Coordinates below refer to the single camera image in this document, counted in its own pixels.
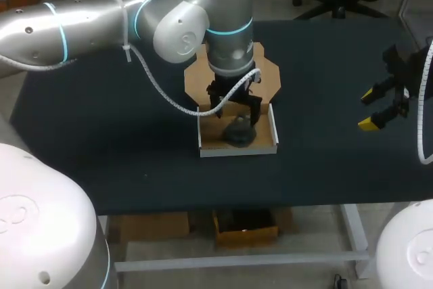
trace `octagonal cardboard piece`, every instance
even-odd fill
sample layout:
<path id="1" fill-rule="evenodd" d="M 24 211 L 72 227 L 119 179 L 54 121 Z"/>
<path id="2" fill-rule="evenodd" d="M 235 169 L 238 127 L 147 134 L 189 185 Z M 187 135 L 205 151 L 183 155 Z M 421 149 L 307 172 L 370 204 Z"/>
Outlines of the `octagonal cardboard piece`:
<path id="1" fill-rule="evenodd" d="M 247 148 L 236 148 L 221 139 L 225 127 L 241 113 L 248 113 L 248 107 L 227 102 L 223 107 L 223 116 L 215 115 L 198 118 L 198 145 L 201 157 L 241 156 L 256 154 L 276 154 L 278 135 L 273 115 L 272 97 L 281 88 L 279 68 L 265 58 L 265 50 L 260 43 L 254 43 L 254 61 L 260 68 L 261 83 L 252 83 L 251 94 L 261 97 L 261 116 L 255 126 L 256 139 Z M 207 87 L 214 80 L 210 69 L 206 47 L 202 45 L 197 52 L 197 60 L 185 69 L 185 92 L 198 105 L 199 111 L 210 109 Z"/>

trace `chair base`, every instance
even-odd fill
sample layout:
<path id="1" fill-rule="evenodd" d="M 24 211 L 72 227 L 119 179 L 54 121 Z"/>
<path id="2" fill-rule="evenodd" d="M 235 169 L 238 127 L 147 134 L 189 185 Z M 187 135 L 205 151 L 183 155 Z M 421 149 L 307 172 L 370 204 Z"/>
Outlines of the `chair base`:
<path id="1" fill-rule="evenodd" d="M 317 0 L 322 4 L 299 15 L 295 20 L 309 20 L 324 13 L 331 12 L 332 18 L 344 19 L 346 12 L 357 13 L 373 18 L 387 18 L 388 16 L 370 7 L 361 5 L 356 1 L 341 1 L 341 0 Z M 292 0 L 293 6 L 302 5 L 302 0 Z"/>

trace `black fabric tablecloth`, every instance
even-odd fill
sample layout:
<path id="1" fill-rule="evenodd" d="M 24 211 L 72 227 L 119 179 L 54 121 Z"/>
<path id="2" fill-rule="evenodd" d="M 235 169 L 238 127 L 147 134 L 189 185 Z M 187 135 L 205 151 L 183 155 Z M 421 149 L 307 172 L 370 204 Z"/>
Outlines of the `black fabric tablecloth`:
<path id="1" fill-rule="evenodd" d="M 415 103 L 407 120 L 383 131 L 357 126 L 390 104 L 359 99 L 387 77 L 382 52 L 405 37 L 396 22 L 257 22 L 254 31 L 281 70 L 276 155 L 199 158 L 196 119 L 166 103 L 121 49 L 30 73 L 13 126 L 37 157 L 83 187 L 99 214 L 433 197 L 433 166 L 417 157 Z M 162 88 L 194 109 L 183 92 L 187 64 L 141 50 Z M 425 109 L 432 125 L 433 106 Z"/>

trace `white spiral cable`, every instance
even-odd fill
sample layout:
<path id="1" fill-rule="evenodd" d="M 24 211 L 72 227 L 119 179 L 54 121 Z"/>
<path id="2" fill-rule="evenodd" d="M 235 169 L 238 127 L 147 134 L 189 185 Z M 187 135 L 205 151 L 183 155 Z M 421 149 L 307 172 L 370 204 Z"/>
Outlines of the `white spiral cable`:
<path id="1" fill-rule="evenodd" d="M 417 142 L 418 142 L 418 157 L 422 164 L 427 165 L 433 161 L 433 154 L 426 158 L 424 156 L 424 145 L 423 145 L 423 117 L 424 117 L 424 95 L 426 94 L 428 73 L 430 71 L 430 64 L 433 58 L 433 42 L 430 44 L 430 48 L 427 53 L 426 63 L 424 64 L 424 70 L 422 72 L 421 85 L 419 86 L 418 95 L 418 121 L 417 121 Z"/>
<path id="2" fill-rule="evenodd" d="M 73 63 L 75 60 L 69 60 L 66 62 L 61 62 L 59 64 L 53 64 L 51 66 L 33 66 L 31 64 L 23 64 L 21 62 L 9 59 L 8 57 L 5 57 L 4 55 L 0 54 L 0 61 L 8 64 L 9 66 L 15 67 L 20 70 L 25 71 L 48 71 L 48 70 L 55 70 L 64 66 L 67 66 L 71 63 Z"/>
<path id="3" fill-rule="evenodd" d="M 213 109 L 209 110 L 209 111 L 205 111 L 205 112 L 196 112 L 196 111 L 191 111 L 188 110 L 186 108 L 184 108 L 183 106 L 180 106 L 178 103 L 176 103 L 175 101 L 173 101 L 167 94 L 165 94 L 165 92 L 161 89 L 161 87 L 158 85 L 158 83 L 156 82 L 155 78 L 153 77 L 153 75 L 150 72 L 149 67 L 146 64 L 146 61 L 144 60 L 143 56 L 141 55 L 141 53 L 138 51 L 138 49 L 131 45 L 131 50 L 133 50 L 134 54 L 137 56 L 138 60 L 141 62 L 141 65 L 143 66 L 144 70 L 146 71 L 147 76 L 149 77 L 149 80 L 151 81 L 151 83 L 153 84 L 153 86 L 155 86 L 156 90 L 158 91 L 159 94 L 161 94 L 163 96 L 163 98 L 170 103 L 171 105 L 173 105 L 176 109 L 182 111 L 183 113 L 186 113 L 188 115 L 192 115 L 192 116 L 209 116 L 212 114 L 215 114 L 216 112 L 218 112 L 223 106 L 224 104 L 227 103 L 227 101 L 230 99 L 230 97 L 241 87 L 244 85 L 244 83 L 250 79 L 251 77 L 253 77 L 255 74 L 260 73 L 260 69 L 255 68 L 253 70 L 251 70 L 248 74 L 246 74 L 244 77 L 242 77 L 242 79 L 240 79 L 236 85 L 233 86 L 233 88 L 227 93 L 227 95 L 221 100 L 220 104 L 218 104 L 216 107 L 214 107 Z"/>

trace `floor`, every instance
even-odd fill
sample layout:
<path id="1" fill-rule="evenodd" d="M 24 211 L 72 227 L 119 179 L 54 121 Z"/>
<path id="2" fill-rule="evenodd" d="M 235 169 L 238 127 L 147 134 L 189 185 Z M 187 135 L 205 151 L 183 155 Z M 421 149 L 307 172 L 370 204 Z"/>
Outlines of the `floor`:
<path id="1" fill-rule="evenodd" d="M 401 0 L 380 0 L 368 5 L 395 16 L 400 2 Z M 426 1 L 415 1 L 414 8 L 423 7 L 425 3 Z M 305 1 L 302 7 L 295 8 L 292 7 L 291 0 L 254 0 L 254 19 L 290 20 L 314 5 L 314 1 Z M 12 113 L 24 78 L 25 72 L 0 79 L 0 114 L 6 118 L 9 118 Z M 359 209 L 367 237 L 372 240 L 389 212 L 390 204 L 360 204 Z M 276 246 L 259 251 L 328 252 L 348 249 L 348 240 L 336 207 L 298 207 L 294 208 L 294 216 L 299 232 L 285 235 Z M 127 260 L 250 253 L 258 252 L 256 250 L 215 252 L 212 238 L 191 236 L 181 240 L 130 243 L 127 248 Z M 330 289 L 335 273 L 347 277 L 352 289 L 380 289 L 376 279 L 356 280 L 353 265 L 350 263 L 128 273 L 123 279 L 123 289 L 172 287 Z"/>

